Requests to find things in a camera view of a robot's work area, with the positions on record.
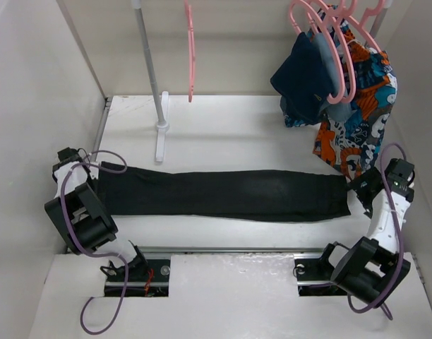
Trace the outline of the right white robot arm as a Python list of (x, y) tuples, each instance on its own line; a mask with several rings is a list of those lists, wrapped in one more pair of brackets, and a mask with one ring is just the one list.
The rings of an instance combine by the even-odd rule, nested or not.
[(337, 287), (369, 309), (388, 310), (386, 299), (411, 266), (404, 259), (401, 230), (414, 199), (414, 177), (413, 164), (393, 158), (384, 172), (372, 168), (348, 183), (347, 190), (355, 192), (371, 220), (369, 229), (341, 259), (326, 254), (316, 261), (318, 273), (329, 278), (321, 287)]

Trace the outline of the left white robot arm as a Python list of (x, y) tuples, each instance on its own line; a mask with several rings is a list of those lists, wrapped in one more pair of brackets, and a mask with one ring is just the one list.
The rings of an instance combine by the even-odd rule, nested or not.
[(140, 280), (152, 268), (132, 242), (128, 242), (130, 247), (124, 251), (116, 239), (118, 227), (97, 196), (99, 171), (123, 174), (128, 169), (126, 161), (116, 169), (109, 169), (89, 158), (89, 154), (82, 156), (75, 148), (58, 152), (59, 162), (52, 167), (57, 192), (45, 203), (44, 210), (71, 252), (89, 258), (107, 258), (109, 263), (101, 271), (108, 278)]

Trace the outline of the black trousers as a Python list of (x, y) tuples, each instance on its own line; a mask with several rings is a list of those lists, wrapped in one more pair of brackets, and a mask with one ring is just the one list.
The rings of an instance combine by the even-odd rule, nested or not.
[(165, 173), (103, 162), (97, 196), (111, 215), (199, 215), (261, 222), (348, 216), (343, 176), (282, 170)]

